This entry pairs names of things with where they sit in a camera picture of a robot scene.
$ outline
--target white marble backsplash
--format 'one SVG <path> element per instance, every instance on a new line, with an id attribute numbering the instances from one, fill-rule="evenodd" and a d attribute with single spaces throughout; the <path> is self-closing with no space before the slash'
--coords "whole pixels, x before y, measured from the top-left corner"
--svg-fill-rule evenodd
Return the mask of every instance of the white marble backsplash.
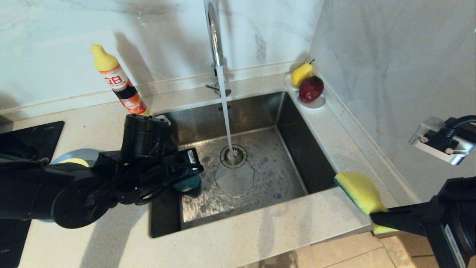
<path id="1" fill-rule="evenodd" d="M 307 55 L 323 0 L 218 0 L 228 69 Z M 134 84 L 211 72 L 202 0 L 0 1 L 0 111 L 108 89 L 89 47 Z"/>
<path id="2" fill-rule="evenodd" d="M 476 112 L 476 2 L 326 0 L 309 57 L 340 99 L 428 200 L 474 176 L 408 144 L 420 122 Z"/>

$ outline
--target white plate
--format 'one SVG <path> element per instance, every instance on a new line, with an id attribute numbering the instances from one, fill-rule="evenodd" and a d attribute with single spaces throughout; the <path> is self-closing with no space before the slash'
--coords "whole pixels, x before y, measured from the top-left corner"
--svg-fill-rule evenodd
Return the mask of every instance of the white plate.
<path id="1" fill-rule="evenodd" d="M 299 92 L 299 88 L 296 87 L 291 80 L 291 74 L 286 75 L 286 77 L 284 78 L 284 84 L 291 90 Z"/>
<path id="2" fill-rule="evenodd" d="M 296 92 L 297 103 L 299 103 L 306 110 L 317 110 L 326 104 L 326 97 L 324 94 L 321 94 L 317 99 L 310 103 L 304 103 L 299 98 L 299 92 Z"/>

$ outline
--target faucet spout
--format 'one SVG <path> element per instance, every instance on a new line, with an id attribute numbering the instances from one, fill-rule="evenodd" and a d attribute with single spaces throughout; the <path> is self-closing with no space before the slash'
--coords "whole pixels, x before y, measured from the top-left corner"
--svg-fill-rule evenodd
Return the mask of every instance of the faucet spout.
<path id="1" fill-rule="evenodd" d="M 215 0 L 204 0 L 205 14 L 207 17 L 208 37 L 210 38 L 210 48 L 213 57 L 213 63 L 211 65 L 213 74 L 213 85 L 205 85 L 208 88 L 214 89 L 219 94 L 218 74 L 217 68 L 225 69 L 225 61 L 223 59 L 223 50 L 221 48 L 221 36 L 220 36 L 220 21 L 218 20 L 218 9 Z M 228 82 L 225 79 L 225 92 L 226 96 L 231 93 L 228 87 Z"/>

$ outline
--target red apple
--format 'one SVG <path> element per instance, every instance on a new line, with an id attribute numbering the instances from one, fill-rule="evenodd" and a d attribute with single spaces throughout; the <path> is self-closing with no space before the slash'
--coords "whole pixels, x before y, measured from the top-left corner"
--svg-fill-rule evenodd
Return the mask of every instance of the red apple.
<path id="1" fill-rule="evenodd" d="M 310 103 L 317 99 L 323 91 L 324 82 L 317 76 L 311 76 L 299 86 L 299 98 L 304 103 Z"/>

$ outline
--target kitchen sink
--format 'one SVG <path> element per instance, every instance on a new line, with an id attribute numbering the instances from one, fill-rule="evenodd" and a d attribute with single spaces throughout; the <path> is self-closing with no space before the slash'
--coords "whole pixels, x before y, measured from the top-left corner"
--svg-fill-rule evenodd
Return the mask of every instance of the kitchen sink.
<path id="1" fill-rule="evenodd" d="M 336 186 L 334 170 L 287 92 L 228 102 L 234 157 L 222 109 L 218 103 L 164 114 L 172 140 L 180 150 L 195 147 L 205 171 L 200 188 L 185 194 L 171 188 L 152 202 L 152 237 Z"/>

